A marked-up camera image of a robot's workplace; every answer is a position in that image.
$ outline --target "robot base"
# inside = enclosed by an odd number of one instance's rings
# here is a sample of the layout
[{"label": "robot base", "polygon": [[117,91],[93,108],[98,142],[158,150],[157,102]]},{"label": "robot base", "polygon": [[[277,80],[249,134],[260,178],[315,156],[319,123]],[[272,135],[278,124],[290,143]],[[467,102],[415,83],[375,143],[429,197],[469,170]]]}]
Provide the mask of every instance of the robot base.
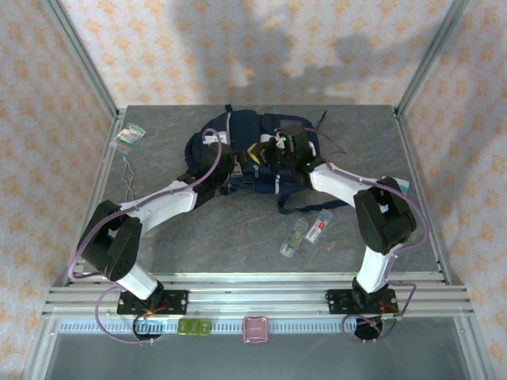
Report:
[{"label": "robot base", "polygon": [[382,292],[381,298],[359,306],[352,289],[333,289],[326,293],[330,314],[396,314],[399,312],[396,293],[392,289]]},{"label": "robot base", "polygon": [[[187,291],[162,291],[162,300],[160,305],[168,306],[156,313],[160,315],[187,314],[187,305],[189,304],[189,293]],[[130,291],[120,293],[120,301],[116,312],[119,315],[140,315],[148,310],[145,303],[135,297]]]}]

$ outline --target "navy blue backpack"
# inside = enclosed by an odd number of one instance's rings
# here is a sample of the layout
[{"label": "navy blue backpack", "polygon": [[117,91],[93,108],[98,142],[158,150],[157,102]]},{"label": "navy blue backpack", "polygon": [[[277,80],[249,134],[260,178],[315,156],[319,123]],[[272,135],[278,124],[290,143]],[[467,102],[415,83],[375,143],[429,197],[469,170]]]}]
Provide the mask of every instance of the navy blue backpack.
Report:
[{"label": "navy blue backpack", "polygon": [[[185,147],[185,161],[190,171],[200,167],[203,153],[209,146],[203,142],[202,134],[207,128],[213,128],[219,133],[226,133],[227,141],[231,142],[233,152],[247,151],[254,143],[269,137],[276,136],[276,132],[285,127],[295,124],[305,128],[313,128],[310,121],[299,116],[277,115],[265,113],[258,115],[254,110],[233,111],[230,105],[226,106],[227,112],[210,120],[201,131],[190,138]],[[315,153],[320,156],[320,145],[315,133],[307,132],[308,140],[313,144]],[[341,200],[333,200],[319,205],[311,205],[294,210],[284,207],[289,196],[300,192],[307,187],[295,182],[294,174],[289,170],[280,170],[278,173],[263,165],[258,165],[252,158],[247,157],[246,167],[240,175],[229,176],[223,184],[220,192],[224,195],[231,194],[239,189],[248,189],[261,194],[280,194],[278,199],[278,211],[281,214],[290,214],[293,211],[319,211],[324,208],[330,209],[343,206]]]}]

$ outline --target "white cable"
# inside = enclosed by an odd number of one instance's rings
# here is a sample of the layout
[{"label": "white cable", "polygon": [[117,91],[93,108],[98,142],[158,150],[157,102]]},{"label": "white cable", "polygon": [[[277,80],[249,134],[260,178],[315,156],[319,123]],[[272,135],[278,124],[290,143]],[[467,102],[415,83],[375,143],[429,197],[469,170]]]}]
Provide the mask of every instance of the white cable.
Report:
[{"label": "white cable", "polygon": [[[125,162],[125,169],[124,169],[124,175],[122,176],[122,179],[124,180],[125,186],[127,186],[127,191],[125,192],[125,202],[128,202],[128,194],[130,193],[132,200],[135,200],[134,196],[134,190],[132,190],[132,181],[134,180],[134,171],[130,167],[130,164],[127,161],[127,158],[124,156],[124,162]],[[131,174],[130,180],[127,180],[125,178],[125,175],[127,174],[127,169]]]}]

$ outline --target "pink clip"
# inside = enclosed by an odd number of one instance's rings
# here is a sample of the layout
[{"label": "pink clip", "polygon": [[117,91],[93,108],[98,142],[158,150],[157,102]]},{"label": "pink clip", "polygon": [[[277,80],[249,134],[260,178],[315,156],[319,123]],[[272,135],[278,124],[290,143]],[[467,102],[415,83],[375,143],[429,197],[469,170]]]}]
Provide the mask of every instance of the pink clip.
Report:
[{"label": "pink clip", "polygon": [[243,318],[243,343],[259,344],[268,341],[268,318]]}]

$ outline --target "floral wallpaper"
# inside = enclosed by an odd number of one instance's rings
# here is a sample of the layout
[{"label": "floral wallpaper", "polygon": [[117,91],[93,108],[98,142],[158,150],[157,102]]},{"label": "floral wallpaper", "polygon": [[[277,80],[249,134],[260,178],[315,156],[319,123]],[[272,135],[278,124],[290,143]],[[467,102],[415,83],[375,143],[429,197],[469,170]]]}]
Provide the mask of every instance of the floral wallpaper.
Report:
[{"label": "floral wallpaper", "polygon": [[65,268],[110,120],[40,0],[0,6],[0,378]]},{"label": "floral wallpaper", "polygon": [[397,104],[451,0],[63,0],[115,102]]},{"label": "floral wallpaper", "polygon": [[428,201],[507,378],[507,8],[474,1],[411,106]]}]

